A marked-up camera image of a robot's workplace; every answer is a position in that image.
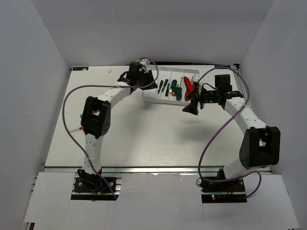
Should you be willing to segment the black green precision screwdriver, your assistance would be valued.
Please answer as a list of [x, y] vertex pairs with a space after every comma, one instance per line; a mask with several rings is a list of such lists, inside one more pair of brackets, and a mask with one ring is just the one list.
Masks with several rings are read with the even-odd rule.
[[170, 88], [170, 79], [168, 79], [168, 81], [167, 81], [167, 86], [166, 86], [166, 90], [165, 90], [165, 97], [167, 97], [168, 94], [169, 94], [169, 88]]

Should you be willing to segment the red curved utility knife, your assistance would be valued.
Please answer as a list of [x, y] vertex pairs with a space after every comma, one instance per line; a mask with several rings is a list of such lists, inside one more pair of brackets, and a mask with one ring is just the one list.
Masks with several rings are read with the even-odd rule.
[[185, 83], [185, 86], [186, 86], [184, 99], [185, 99], [185, 101], [189, 101], [190, 98], [188, 98], [188, 96], [194, 90], [194, 85], [188, 77], [184, 77], [183, 80], [184, 80], [184, 83]]

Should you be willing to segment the red handled thin screwdriver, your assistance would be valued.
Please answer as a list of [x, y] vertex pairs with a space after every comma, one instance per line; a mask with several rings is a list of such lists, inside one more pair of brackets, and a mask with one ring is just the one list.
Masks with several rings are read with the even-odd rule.
[[83, 130], [83, 127], [79, 127], [79, 128], [76, 128], [76, 129], [69, 130], [69, 133], [82, 131], [82, 130]]

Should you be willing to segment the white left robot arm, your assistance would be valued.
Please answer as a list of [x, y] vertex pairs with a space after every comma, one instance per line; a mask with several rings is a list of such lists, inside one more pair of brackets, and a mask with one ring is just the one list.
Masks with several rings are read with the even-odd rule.
[[110, 128], [111, 109], [136, 89], [145, 91], [158, 88], [149, 63], [147, 58], [131, 62], [129, 70], [120, 75], [116, 85], [98, 97], [89, 96], [86, 99], [81, 118], [86, 152], [82, 170], [89, 174], [84, 184], [90, 191], [101, 187], [101, 179], [96, 174], [101, 173], [102, 141]]

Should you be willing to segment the small black precision screwdriver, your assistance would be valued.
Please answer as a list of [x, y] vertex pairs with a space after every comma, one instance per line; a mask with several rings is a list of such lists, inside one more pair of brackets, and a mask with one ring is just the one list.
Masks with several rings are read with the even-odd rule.
[[164, 84], [164, 81], [163, 81], [163, 80], [160, 80], [160, 83], [159, 83], [159, 87], [158, 87], [158, 91], [157, 91], [156, 97], [158, 97], [158, 95], [159, 95], [159, 93], [160, 93], [160, 91], [161, 91], [161, 88], [162, 88], [163, 84]]

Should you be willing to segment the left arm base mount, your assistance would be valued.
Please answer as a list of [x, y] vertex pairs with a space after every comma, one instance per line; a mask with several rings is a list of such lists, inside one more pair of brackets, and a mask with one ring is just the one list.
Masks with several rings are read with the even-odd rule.
[[119, 180], [116, 177], [105, 177], [107, 183], [96, 174], [88, 174], [83, 169], [77, 170], [71, 200], [83, 201], [116, 201], [119, 196]]

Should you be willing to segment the long green screwdriver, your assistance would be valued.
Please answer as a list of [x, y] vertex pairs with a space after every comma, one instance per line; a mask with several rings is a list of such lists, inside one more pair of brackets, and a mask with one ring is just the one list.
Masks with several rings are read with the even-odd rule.
[[177, 101], [181, 101], [181, 99], [182, 99], [182, 80], [183, 80], [183, 78], [181, 77], [180, 84], [177, 87], [177, 92], [176, 92], [176, 100]]

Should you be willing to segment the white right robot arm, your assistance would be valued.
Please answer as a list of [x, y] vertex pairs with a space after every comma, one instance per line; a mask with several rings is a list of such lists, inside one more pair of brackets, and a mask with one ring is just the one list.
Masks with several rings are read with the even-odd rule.
[[234, 91], [230, 76], [217, 75], [215, 90], [208, 91], [203, 85], [194, 83], [200, 104], [219, 104], [235, 121], [244, 134], [238, 156], [220, 168], [215, 180], [217, 187], [228, 191], [234, 180], [244, 177], [253, 170], [279, 163], [281, 132], [276, 126], [261, 121], [245, 103], [240, 91]]

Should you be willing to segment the stubby green orange screwdriver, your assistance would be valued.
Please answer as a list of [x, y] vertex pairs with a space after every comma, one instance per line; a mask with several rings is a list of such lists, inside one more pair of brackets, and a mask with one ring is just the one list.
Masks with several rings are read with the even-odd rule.
[[171, 86], [170, 86], [170, 94], [171, 94], [172, 96], [176, 96], [176, 94], [177, 94], [177, 89], [178, 89], [177, 80], [172, 80]]

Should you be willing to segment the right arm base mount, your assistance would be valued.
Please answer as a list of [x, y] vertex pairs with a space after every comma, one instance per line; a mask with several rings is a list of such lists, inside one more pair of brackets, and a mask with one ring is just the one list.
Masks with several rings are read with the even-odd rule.
[[213, 183], [199, 178], [196, 180], [196, 185], [201, 188], [201, 200], [203, 204], [247, 202], [245, 186], [242, 179]]

